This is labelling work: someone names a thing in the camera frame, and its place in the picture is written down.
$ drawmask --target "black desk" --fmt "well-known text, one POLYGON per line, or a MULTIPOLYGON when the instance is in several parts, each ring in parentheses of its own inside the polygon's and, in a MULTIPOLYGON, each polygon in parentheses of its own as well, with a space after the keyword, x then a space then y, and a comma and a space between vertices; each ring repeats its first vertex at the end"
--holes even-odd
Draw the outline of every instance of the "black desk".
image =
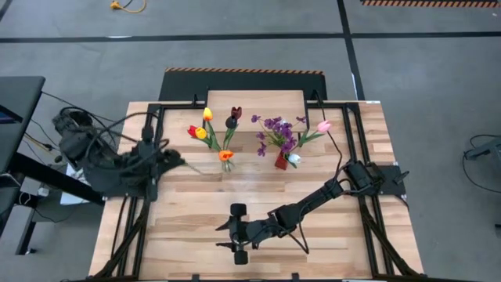
MULTIPOLYGON (((40 99, 44 82, 43 77, 0 77, 0 105, 23 118, 18 124, 0 125, 0 172, 8 172, 20 183, 26 176, 87 201, 104 205, 101 195, 90 186, 17 152, 40 99)), ((36 195, 21 193, 17 186, 0 186, 0 235, 14 204, 36 208, 40 199, 36 195)), ((33 211, 21 236, 16 252, 18 255, 26 253, 36 223, 32 217, 33 211)))

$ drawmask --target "wooden table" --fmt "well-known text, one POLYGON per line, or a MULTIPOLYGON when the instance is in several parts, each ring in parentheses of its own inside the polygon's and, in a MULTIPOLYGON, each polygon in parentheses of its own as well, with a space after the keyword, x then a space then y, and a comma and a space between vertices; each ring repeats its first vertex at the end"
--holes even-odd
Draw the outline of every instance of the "wooden table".
MULTIPOLYGON (((130 103, 128 114, 146 111, 147 106, 146 102, 130 103)), ((382 106, 360 102, 360 110, 371 160, 380 165, 394 162, 382 106)), ((322 120, 321 110, 309 110, 308 114, 312 126, 322 120)), ((170 138, 171 148, 179 150, 204 175, 188 168, 176 168, 162 177, 158 201, 152 203, 150 209, 141 279, 190 279, 194 273, 200 274, 201 279, 290 279, 295 272, 305 279, 371 277, 359 204, 349 196, 330 201, 305 217, 303 227, 311 248, 309 255, 288 237, 272 238, 262 242, 259 250, 248 250, 248 265, 235 266, 230 250, 215 246, 216 242, 228 241, 227 231, 214 229, 228 219, 230 204, 245 203, 249 220, 264 219, 266 212, 294 203, 320 188, 333 176, 339 155, 329 137, 324 136, 297 152, 302 156, 298 169, 281 171, 273 166, 276 150, 258 157, 255 133, 237 131, 230 146, 235 152, 236 168, 223 173, 217 154, 186 133, 189 125, 201 124, 201 117, 202 110, 166 112, 164 138, 170 138)), ((326 117, 333 125, 330 131, 341 149, 344 163, 349 159, 349 152, 341 111, 326 109, 326 117)), ((139 139, 144 121, 144 116, 127 120, 124 134, 139 139)), ((357 153, 361 154, 353 116, 351 127, 357 140, 357 153)), ((121 140, 120 151, 129 150, 131 146, 129 141, 121 140)), ((112 199, 106 203, 90 274, 99 271, 110 257, 121 202, 122 199, 112 199)), ((380 202, 388 239, 412 268, 422 272, 406 207, 392 196, 382 196, 380 202)), ((124 221, 118 242, 124 232, 124 221)), ((375 245, 383 273, 377 240, 375 245)), ((134 249, 135 242, 129 251, 126 273, 132 271, 134 249)))

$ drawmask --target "red tulip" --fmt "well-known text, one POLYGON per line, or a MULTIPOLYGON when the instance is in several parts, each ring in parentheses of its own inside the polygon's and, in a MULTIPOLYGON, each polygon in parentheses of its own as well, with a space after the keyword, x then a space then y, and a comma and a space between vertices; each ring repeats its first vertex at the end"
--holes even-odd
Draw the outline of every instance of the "red tulip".
POLYGON ((242 116, 242 107, 232 107, 232 118, 239 119, 242 116))
POLYGON ((187 130, 188 134, 190 134, 193 138, 196 138, 196 126, 190 125, 189 129, 187 130))

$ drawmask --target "yellow tulip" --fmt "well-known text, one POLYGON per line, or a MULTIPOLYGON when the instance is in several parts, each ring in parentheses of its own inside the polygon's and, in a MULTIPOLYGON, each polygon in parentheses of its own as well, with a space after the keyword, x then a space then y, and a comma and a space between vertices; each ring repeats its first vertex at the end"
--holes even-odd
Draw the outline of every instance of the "yellow tulip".
POLYGON ((205 139, 205 137, 207 137, 207 132, 203 128, 197 128, 195 129, 195 135, 199 139, 205 139))
POLYGON ((204 121, 212 121, 212 111, 209 108, 204 109, 204 121))

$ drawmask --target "gray floor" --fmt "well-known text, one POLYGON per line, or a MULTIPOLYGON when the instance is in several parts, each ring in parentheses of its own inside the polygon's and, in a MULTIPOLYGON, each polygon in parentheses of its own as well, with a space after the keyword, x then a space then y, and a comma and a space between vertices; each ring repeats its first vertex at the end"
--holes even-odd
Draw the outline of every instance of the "gray floor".
MULTIPOLYGON (((345 4, 352 32, 501 31, 499 9, 345 4)), ((111 12, 108 5, 13 0, 0 22, 0 37, 342 31, 337 4, 328 0, 149 0, 139 15, 111 12)), ((426 273, 499 280, 501 239, 493 225, 501 223, 501 195, 469 184, 460 158, 469 137, 501 133, 501 38, 357 39, 354 44, 366 98, 382 101, 397 160, 411 171, 405 183, 426 273)), ((158 97, 165 67, 323 70, 330 99, 355 98, 343 39, 0 44, 0 75, 43 75, 46 92, 115 119, 129 101, 158 97)), ((50 118, 61 106, 43 97, 34 116, 54 139, 50 118)), ((44 138, 34 125, 28 131, 44 138)), ((24 144, 20 151, 34 157, 24 144)), ((501 177, 488 158, 467 165, 478 182, 499 189, 501 177)), ((23 189, 36 187, 30 181, 23 189)), ((31 247, 40 253, 15 256, 28 210, 14 208, 0 240, 0 281, 84 277, 101 212, 88 204, 66 222, 38 224, 31 247)))

